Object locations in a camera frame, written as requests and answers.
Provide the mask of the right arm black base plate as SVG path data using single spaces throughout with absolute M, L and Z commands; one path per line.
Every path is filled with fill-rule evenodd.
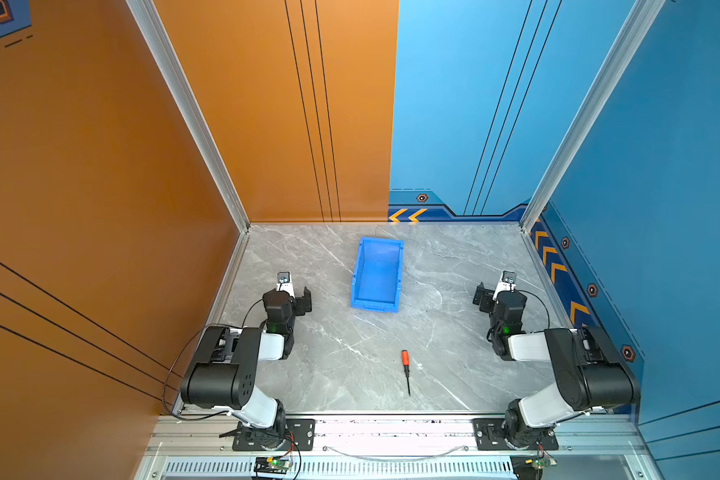
M 556 451 L 559 443 L 551 428 L 531 428 L 520 422 L 509 426 L 505 419 L 476 418 L 471 421 L 479 451 L 534 450 Z

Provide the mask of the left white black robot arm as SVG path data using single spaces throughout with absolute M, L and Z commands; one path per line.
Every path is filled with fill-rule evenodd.
M 265 450 L 290 447 L 295 440 L 286 423 L 283 403 L 256 386 L 258 364 L 286 360 L 295 342 L 298 317 L 312 311 L 312 293 L 295 296 L 290 288 L 263 294 L 266 319 L 260 326 L 204 328 L 179 389 L 189 405 L 211 409 L 238 420 L 238 427 L 222 434 L 252 442 Z

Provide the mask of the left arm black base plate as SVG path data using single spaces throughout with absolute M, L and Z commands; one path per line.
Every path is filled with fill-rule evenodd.
M 238 427 L 228 432 L 233 438 L 234 451 L 285 452 L 291 448 L 301 452 L 313 450 L 316 421 L 312 418 L 287 417 L 268 429 Z

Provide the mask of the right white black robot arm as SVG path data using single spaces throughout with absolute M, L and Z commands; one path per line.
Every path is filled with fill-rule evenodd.
M 544 362 L 554 381 L 511 401 L 501 420 L 475 420 L 480 450 L 555 448 L 555 428 L 587 412 L 636 404 L 640 387 L 604 329 L 523 330 L 524 292 L 500 282 L 476 287 L 473 303 L 489 316 L 486 335 L 494 353 L 507 362 Z

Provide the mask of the red black screwdriver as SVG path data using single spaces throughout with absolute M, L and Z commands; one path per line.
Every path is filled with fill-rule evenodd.
M 409 352 L 407 350 L 403 350 L 401 352 L 401 361 L 403 366 L 404 375 L 406 378 L 406 387 L 408 395 L 411 395 L 411 386 L 410 386 L 410 356 Z

